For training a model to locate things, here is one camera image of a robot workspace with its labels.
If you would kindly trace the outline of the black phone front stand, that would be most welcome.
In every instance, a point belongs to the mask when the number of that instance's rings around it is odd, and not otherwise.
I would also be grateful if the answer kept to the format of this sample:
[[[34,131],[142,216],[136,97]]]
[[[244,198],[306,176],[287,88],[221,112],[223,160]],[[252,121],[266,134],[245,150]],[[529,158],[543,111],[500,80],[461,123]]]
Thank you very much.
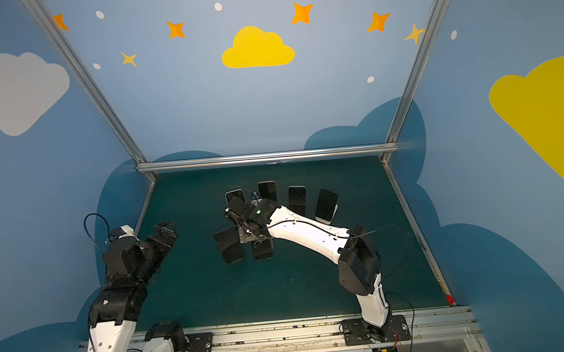
[[[256,240],[252,243],[254,260],[265,260],[273,256],[274,242],[272,238]]]

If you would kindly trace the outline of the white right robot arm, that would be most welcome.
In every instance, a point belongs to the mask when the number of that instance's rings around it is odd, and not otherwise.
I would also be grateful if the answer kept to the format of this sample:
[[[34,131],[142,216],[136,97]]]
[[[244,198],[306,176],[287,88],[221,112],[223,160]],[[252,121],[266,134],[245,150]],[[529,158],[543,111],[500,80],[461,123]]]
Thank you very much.
[[[327,257],[338,266],[341,286],[358,299],[363,323],[374,329],[386,326],[390,311],[381,257],[368,233],[311,220],[269,199],[246,203],[234,197],[225,216],[251,240],[284,239]]]

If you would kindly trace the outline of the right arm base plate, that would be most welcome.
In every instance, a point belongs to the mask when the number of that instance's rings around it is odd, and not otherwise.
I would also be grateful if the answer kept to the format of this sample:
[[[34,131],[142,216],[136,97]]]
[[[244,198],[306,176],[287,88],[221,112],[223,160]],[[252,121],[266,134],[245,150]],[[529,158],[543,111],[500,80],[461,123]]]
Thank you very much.
[[[340,324],[339,332],[347,346],[410,341],[410,324],[403,315],[389,315],[382,327],[368,324],[363,319],[347,319]]]

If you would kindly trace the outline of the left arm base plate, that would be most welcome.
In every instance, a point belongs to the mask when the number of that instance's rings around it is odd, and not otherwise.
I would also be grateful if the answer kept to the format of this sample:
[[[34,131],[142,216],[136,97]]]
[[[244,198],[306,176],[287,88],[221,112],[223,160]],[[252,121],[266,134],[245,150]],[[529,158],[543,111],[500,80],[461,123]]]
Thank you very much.
[[[212,332],[188,333],[185,335],[185,352],[212,352]]]

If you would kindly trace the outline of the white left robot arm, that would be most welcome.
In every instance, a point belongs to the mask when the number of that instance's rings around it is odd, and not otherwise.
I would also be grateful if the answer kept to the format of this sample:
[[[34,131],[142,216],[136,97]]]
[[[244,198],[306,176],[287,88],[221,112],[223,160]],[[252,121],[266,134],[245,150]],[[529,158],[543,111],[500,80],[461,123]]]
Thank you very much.
[[[109,244],[101,257],[107,269],[106,282],[89,310],[87,352],[128,352],[148,296],[148,283],[177,239],[172,221],[155,225],[145,240],[139,240],[127,225],[109,233]],[[171,321],[150,328],[141,352],[188,352],[188,348],[180,322]]]

